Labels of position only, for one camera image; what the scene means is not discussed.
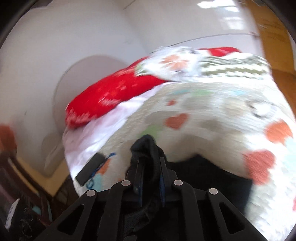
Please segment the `white floral pillow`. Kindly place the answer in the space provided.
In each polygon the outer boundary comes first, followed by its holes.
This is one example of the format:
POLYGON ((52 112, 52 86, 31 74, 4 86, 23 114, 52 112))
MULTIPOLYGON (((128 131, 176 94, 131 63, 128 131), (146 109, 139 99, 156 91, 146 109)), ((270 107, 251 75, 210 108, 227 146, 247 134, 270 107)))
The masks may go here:
POLYGON ((201 77, 200 62, 210 52, 191 47, 156 49, 135 67, 135 76, 151 75, 165 81, 197 82, 201 77))

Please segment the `green white dotted pillow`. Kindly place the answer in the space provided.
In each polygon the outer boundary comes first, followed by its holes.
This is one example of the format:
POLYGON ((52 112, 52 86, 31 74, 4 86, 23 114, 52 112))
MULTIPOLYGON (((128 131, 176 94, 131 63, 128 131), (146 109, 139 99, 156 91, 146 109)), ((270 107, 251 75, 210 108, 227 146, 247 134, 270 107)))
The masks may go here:
POLYGON ((208 56, 198 62, 203 77, 245 77, 264 79, 271 75, 270 64, 258 55, 233 52, 223 57, 208 56))

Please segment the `wooden door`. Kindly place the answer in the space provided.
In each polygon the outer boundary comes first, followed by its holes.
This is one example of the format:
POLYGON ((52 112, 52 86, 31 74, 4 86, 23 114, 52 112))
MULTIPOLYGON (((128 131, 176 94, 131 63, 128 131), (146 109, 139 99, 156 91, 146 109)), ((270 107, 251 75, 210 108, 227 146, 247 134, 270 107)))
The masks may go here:
POLYGON ((259 29, 265 58, 273 77, 288 103, 295 111, 295 63, 288 31, 265 4, 246 1, 259 29))

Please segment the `heart pattern quilt bedspread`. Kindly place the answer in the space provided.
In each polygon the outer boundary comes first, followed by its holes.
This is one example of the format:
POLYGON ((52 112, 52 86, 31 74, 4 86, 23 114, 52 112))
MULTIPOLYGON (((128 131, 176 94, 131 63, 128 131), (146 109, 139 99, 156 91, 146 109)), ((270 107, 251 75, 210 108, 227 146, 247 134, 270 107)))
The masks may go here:
POLYGON ((267 240, 295 225, 295 118, 275 84, 167 83, 98 151, 110 157, 99 191, 121 180, 132 144, 151 135, 169 162, 200 154, 253 181, 246 217, 267 240))

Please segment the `red long pillow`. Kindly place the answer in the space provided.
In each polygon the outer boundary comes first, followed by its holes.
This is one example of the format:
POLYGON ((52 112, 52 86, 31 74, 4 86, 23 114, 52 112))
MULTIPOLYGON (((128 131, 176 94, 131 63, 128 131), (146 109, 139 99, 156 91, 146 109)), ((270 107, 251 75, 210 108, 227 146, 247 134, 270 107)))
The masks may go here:
MULTIPOLYGON (((210 56, 217 57, 239 52, 238 49, 233 47, 203 48, 199 50, 207 50, 210 52, 210 56)), ((149 91, 157 85, 167 82, 151 75, 135 76, 134 71, 136 65, 147 57, 148 56, 139 59, 130 66, 118 70, 104 78, 104 80, 100 80, 96 83, 96 87, 102 84, 106 89, 96 89, 96 97, 93 99, 93 105, 91 106, 93 116, 88 119, 89 122, 105 115, 121 102, 128 101, 135 96, 149 91)))

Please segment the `black pants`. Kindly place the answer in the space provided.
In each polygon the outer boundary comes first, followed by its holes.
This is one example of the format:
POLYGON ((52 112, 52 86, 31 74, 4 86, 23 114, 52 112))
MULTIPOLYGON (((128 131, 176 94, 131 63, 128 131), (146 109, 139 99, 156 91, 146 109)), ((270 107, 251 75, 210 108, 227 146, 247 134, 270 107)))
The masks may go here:
POLYGON ((145 135, 131 147, 127 173, 138 201, 126 215, 127 240, 255 240, 244 211, 252 181, 200 155, 169 162, 145 135))

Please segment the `white headboard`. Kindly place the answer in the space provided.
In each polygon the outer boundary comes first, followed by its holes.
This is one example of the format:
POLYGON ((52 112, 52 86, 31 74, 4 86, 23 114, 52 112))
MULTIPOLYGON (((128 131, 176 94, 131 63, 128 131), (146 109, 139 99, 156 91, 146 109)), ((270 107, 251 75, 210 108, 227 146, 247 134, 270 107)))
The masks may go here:
POLYGON ((54 129, 41 143, 45 175, 53 175, 64 159, 64 130, 79 128, 92 118, 91 106, 96 97, 95 91, 106 89, 102 84, 96 87, 96 83, 127 66, 126 62, 116 57, 92 55, 77 61, 62 75, 52 98, 54 129))

